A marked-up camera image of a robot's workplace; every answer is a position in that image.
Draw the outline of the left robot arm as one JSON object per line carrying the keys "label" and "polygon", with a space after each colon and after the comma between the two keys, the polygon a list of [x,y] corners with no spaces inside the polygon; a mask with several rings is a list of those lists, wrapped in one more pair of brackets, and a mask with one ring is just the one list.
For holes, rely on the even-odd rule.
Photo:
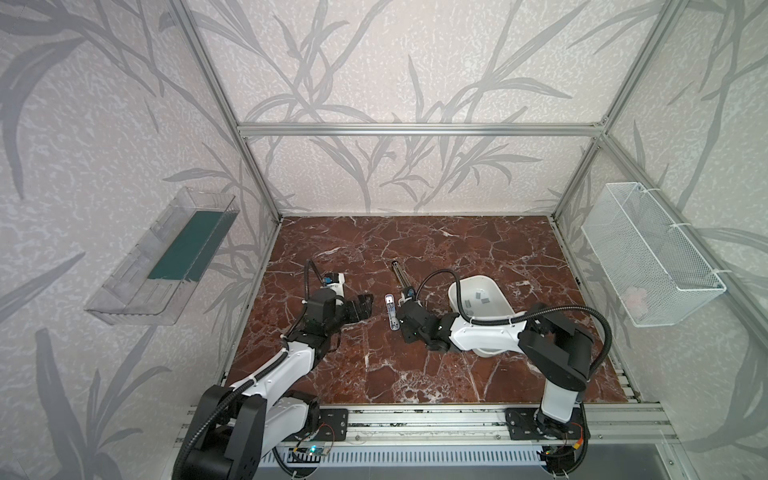
{"label": "left robot arm", "polygon": [[318,430],[316,398],[292,387],[329,353],[333,337],[369,319],[374,305],[371,293],[347,298],[341,273],[318,279],[320,289],[304,292],[302,310],[277,354],[231,386],[213,385],[203,393],[172,478],[251,479],[262,457],[285,438]]}

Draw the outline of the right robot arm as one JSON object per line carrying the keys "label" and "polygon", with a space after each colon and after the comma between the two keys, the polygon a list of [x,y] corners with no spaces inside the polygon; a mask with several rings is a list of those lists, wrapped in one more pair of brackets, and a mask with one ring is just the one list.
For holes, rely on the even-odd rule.
{"label": "right robot arm", "polygon": [[414,286],[393,261],[401,303],[392,309],[408,343],[423,342],[431,351],[472,351],[483,358],[506,352],[524,354],[545,377],[538,409],[518,422],[524,434],[566,439],[573,417],[581,410],[593,375],[607,359],[613,334],[607,319],[583,305],[533,305],[515,312],[494,280],[487,276],[456,277],[449,287],[451,312],[439,316],[420,301]]}

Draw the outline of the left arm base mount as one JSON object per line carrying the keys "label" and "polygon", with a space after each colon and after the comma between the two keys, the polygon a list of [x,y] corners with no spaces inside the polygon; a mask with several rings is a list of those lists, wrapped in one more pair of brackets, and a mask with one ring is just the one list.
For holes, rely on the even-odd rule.
{"label": "left arm base mount", "polygon": [[311,440],[319,442],[345,441],[349,427],[349,410],[346,408],[320,408],[311,412],[302,430],[291,434],[287,440]]}

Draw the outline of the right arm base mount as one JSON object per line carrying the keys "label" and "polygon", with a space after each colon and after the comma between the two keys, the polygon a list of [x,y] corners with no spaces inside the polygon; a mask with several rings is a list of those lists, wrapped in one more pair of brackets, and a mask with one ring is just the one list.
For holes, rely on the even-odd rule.
{"label": "right arm base mount", "polygon": [[538,407],[511,407],[504,410],[504,419],[511,440],[552,441],[568,444],[590,439],[585,411],[575,406],[568,422],[546,417]]}

